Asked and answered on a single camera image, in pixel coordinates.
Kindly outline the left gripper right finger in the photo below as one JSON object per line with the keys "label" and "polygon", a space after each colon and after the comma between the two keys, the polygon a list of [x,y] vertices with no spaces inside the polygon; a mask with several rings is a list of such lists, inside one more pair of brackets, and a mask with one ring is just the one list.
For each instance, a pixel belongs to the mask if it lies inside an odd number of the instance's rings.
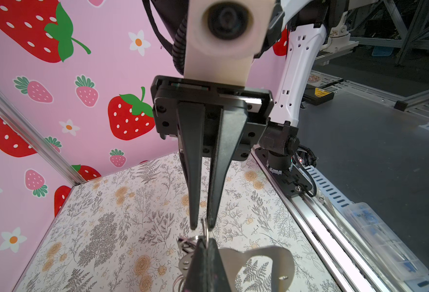
{"label": "left gripper right finger", "polygon": [[214,238],[208,242],[208,291],[231,292],[218,244]]}

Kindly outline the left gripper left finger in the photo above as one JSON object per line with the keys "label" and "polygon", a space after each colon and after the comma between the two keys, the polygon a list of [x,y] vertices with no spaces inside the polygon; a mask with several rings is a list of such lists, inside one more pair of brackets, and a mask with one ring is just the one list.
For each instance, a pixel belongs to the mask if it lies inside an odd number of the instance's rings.
{"label": "left gripper left finger", "polygon": [[186,272],[184,292],[207,292],[207,247],[204,237],[198,239],[192,253],[183,258],[183,271]]}

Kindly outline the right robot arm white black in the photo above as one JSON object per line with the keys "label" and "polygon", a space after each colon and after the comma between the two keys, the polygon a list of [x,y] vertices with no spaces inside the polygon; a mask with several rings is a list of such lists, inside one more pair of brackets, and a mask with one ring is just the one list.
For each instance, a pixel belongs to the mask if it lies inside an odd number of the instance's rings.
{"label": "right robot arm white black", "polygon": [[[232,161],[259,145],[285,172],[299,146],[297,125],[310,71],[326,37],[365,1],[145,1],[148,20],[180,78],[157,76],[153,114],[176,137],[196,229],[202,159],[209,158],[206,225],[216,225]],[[286,67],[277,94],[246,86],[253,61],[281,40]]]}

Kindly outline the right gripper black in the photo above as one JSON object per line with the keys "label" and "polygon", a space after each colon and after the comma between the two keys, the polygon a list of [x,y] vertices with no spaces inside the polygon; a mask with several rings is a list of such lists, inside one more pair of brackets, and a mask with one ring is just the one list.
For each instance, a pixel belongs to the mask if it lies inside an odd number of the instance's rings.
{"label": "right gripper black", "polygon": [[[158,75],[151,86],[151,94],[160,137],[179,137],[182,142],[192,230],[198,225],[202,157],[211,157],[207,225],[212,230],[231,160],[245,161],[262,137],[274,107],[272,93]],[[239,108],[217,112],[226,107]]]}

